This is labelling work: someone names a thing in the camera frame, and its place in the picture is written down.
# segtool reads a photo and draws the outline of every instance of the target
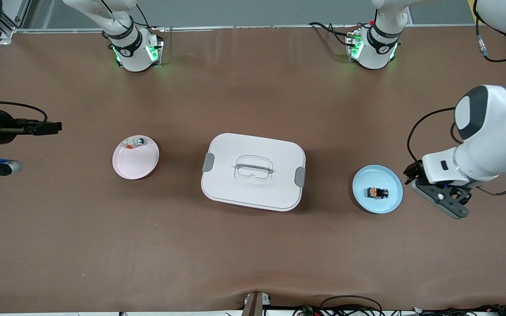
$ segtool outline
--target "green led light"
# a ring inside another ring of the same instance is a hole
[[[148,51],[148,54],[149,54],[149,58],[152,61],[156,61],[158,59],[157,50],[155,48],[149,47],[149,46],[146,46],[146,48],[147,48],[147,51]]]
[[[364,46],[364,42],[362,40],[360,40],[357,45],[355,45],[353,47],[353,52],[351,53],[351,56],[353,58],[358,58],[360,56],[360,51],[361,51],[361,48],[362,46]]]
[[[118,56],[118,52],[116,51],[116,48],[114,48],[114,46],[112,47],[112,51],[114,51],[114,55],[116,55],[116,61],[121,63],[120,56]]]
[[[394,48],[392,49],[392,54],[390,55],[390,60],[394,58],[395,49],[398,47],[398,44],[395,44]]]

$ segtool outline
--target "gray clip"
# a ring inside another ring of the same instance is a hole
[[[202,165],[202,172],[209,172],[214,166],[214,155],[207,152],[204,157],[204,164]]]
[[[294,176],[294,183],[303,188],[304,183],[306,182],[306,168],[298,167],[296,169],[296,175]]]

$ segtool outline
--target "pink plate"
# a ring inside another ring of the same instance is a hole
[[[112,154],[112,167],[119,176],[128,180],[136,180],[147,176],[157,166],[159,148],[148,136],[137,135],[146,144],[134,149],[127,149],[118,144]]]

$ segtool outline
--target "blue plate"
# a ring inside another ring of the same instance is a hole
[[[387,198],[368,197],[368,188],[388,190]],[[357,172],[353,180],[353,193],[360,206],[376,214],[395,210],[403,198],[403,188],[398,176],[385,166],[370,165]]]

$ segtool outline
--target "brown table surface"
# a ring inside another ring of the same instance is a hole
[[[506,39],[485,38],[506,57]],[[506,64],[482,59],[472,27],[409,28],[402,39],[371,71],[312,29],[175,32],[163,66],[135,74],[115,66],[100,34],[17,34],[0,49],[0,100],[39,106],[64,130],[0,146],[24,164],[0,177],[0,312],[233,309],[253,290],[276,305],[334,294],[388,309],[506,304],[506,196],[476,191],[470,216],[453,220],[407,187],[387,215],[350,194],[366,165],[403,178],[421,116],[478,84],[506,85]],[[454,146],[451,123],[447,113],[425,121],[415,153]],[[203,158],[225,132],[305,150],[297,208],[204,196]],[[162,164],[128,181],[111,156],[134,134],[161,144]],[[506,188],[506,175],[487,186]]]

